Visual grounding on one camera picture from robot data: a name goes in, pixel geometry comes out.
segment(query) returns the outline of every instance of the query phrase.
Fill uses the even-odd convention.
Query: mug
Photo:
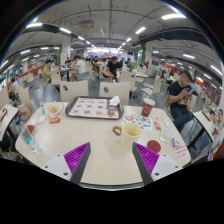
[[[123,127],[113,127],[113,132],[117,136],[121,136],[121,145],[127,148],[132,148],[133,142],[137,142],[142,133],[142,129],[133,123],[126,123]]]

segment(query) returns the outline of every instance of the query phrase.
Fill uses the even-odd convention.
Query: water bottle
[[[31,135],[30,131],[26,127],[26,125],[20,121],[19,118],[16,119],[16,125],[17,125],[17,132],[20,135],[20,137],[24,140],[24,142],[28,145],[28,147],[33,152],[37,152],[39,149],[39,144],[34,139],[34,137]]]

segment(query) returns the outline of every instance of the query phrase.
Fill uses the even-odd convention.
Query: white table
[[[198,135],[194,138],[194,140],[188,145],[188,149],[190,149],[196,141],[203,135],[203,133],[206,131],[206,133],[209,135],[211,141],[214,141],[214,136],[212,135],[212,132],[214,131],[216,125],[211,120],[209,121],[205,115],[202,113],[202,111],[193,113],[194,118],[199,122],[199,124],[202,126],[201,131],[198,133]]]
[[[13,141],[16,141],[16,138],[13,134],[13,132],[11,131],[9,125],[11,124],[12,120],[17,116],[17,114],[19,113],[19,110],[15,107],[12,107],[10,105],[5,105],[3,107],[3,109],[6,108],[8,110],[8,115],[5,115],[5,117],[3,118],[2,122],[1,122],[1,126],[0,126],[0,141],[2,140],[2,138],[4,137],[4,134],[6,131],[9,132],[11,138],[13,139]]]
[[[126,112],[141,114],[141,107],[124,106]],[[41,116],[40,108],[32,117]],[[154,108],[150,118],[158,121],[160,126],[165,128],[164,119],[169,119],[166,113]],[[49,124],[35,127],[33,135],[40,144],[38,154],[31,152],[23,140],[19,137],[16,142],[16,149],[28,160],[38,167],[43,166],[53,156],[66,154],[74,148],[91,143],[91,154],[86,164],[81,183],[93,185],[127,185],[142,183],[142,178],[132,153],[132,149],[125,149],[120,143],[120,137],[112,132],[114,126],[122,126],[120,120],[85,119],[71,118],[64,113],[61,115],[60,124]],[[170,131],[174,131],[176,137],[184,143],[179,132],[170,121]],[[154,139],[161,144],[160,153],[169,154],[181,166],[190,161],[190,156],[183,160],[178,160],[172,146],[159,140],[160,131],[153,125],[153,132],[142,131],[137,143],[144,146],[148,141]]]

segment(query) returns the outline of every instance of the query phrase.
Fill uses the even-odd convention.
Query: black shirt
[[[169,95],[171,96],[178,96],[183,89],[188,89],[189,90],[191,89],[190,86],[186,86],[186,87],[181,87],[178,83],[178,81],[176,81],[175,83],[171,84],[170,87],[169,87]],[[176,103],[172,103],[170,105],[170,109],[172,108],[180,108],[180,107],[186,107],[187,105],[187,100],[188,100],[188,97],[184,97],[183,99],[179,100],[178,102]]]
[[[119,62],[117,62],[117,64],[113,64],[112,61],[109,61],[107,63],[107,68],[109,68],[110,72],[114,75],[114,76],[117,76],[117,72],[116,72],[116,69],[118,68],[122,68],[121,67],[121,64]]]

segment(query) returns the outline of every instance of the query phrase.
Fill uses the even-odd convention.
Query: backpack
[[[31,110],[24,105],[19,105],[17,108],[19,109],[19,119],[26,123],[31,117]]]

